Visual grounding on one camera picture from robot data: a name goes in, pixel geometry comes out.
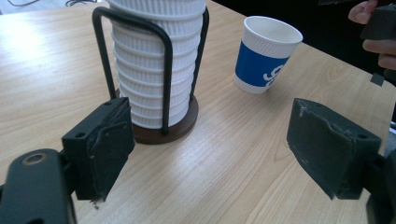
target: finger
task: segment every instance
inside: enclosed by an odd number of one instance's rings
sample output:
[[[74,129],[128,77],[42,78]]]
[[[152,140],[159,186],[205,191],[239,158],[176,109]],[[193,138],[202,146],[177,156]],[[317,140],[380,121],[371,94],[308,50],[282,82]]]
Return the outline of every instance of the finger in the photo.
[[[368,4],[368,2],[362,2],[352,9],[350,9],[348,18],[354,22],[365,24],[370,18],[370,14],[366,13],[364,11],[365,6]]]
[[[377,5],[378,5],[377,0],[369,0],[369,2],[364,7],[364,12],[366,12],[368,14],[372,14]]]
[[[396,56],[396,40],[364,40],[363,48],[372,53]]]
[[[389,54],[380,54],[378,57],[378,65],[390,70],[396,70],[396,56]]]

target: wooden table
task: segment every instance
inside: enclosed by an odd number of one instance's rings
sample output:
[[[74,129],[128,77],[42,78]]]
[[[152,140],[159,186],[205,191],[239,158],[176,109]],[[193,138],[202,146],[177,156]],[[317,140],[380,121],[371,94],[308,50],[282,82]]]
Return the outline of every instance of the wooden table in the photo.
[[[244,16],[207,4],[195,126],[169,144],[136,145],[99,209],[75,200],[79,223],[365,223],[367,192],[331,201],[295,160],[291,105],[296,97],[324,104],[385,143],[394,87],[301,44],[268,92],[244,93],[233,84]],[[108,100],[97,6],[0,17],[0,183],[23,153],[61,150],[61,137]]]

